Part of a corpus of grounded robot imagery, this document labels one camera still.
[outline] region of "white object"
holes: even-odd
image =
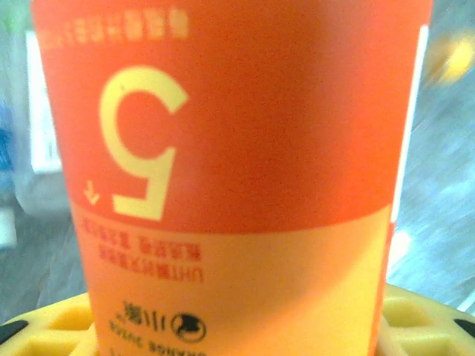
[[[35,217],[69,214],[38,41],[29,13],[11,34],[10,85],[15,138],[13,181],[23,210]]]
[[[15,213],[12,208],[0,208],[0,249],[15,246]]]
[[[31,166],[35,173],[60,172],[50,101],[43,72],[39,43],[33,31],[26,32],[28,97],[30,102]]]

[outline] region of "orange label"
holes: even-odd
[[[33,12],[101,352],[365,355],[430,1]]]

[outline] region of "blurry background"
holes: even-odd
[[[1,0],[0,10],[13,1]],[[435,0],[431,41],[465,29],[475,31],[475,1]],[[475,72],[449,88],[421,88],[388,271],[389,283],[471,313],[474,116]],[[18,245],[0,250],[0,324],[85,291],[70,217],[36,219],[13,207]]]

